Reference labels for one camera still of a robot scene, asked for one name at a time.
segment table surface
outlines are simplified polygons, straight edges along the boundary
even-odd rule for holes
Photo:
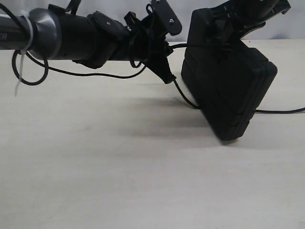
[[[245,42],[279,68],[260,108],[303,107],[305,40]],[[186,91],[183,53],[170,63]],[[223,145],[149,70],[131,80],[50,73],[15,98],[10,58],[0,53],[0,228],[305,228],[305,114],[257,114]],[[43,72],[25,67],[27,79]],[[100,72],[135,70],[108,62]]]

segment black box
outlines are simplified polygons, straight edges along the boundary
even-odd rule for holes
[[[212,17],[209,9],[193,12],[188,44],[207,44]],[[226,55],[216,47],[188,47],[182,68],[183,81],[222,141],[243,136],[277,74],[257,49],[241,40],[230,45]]]

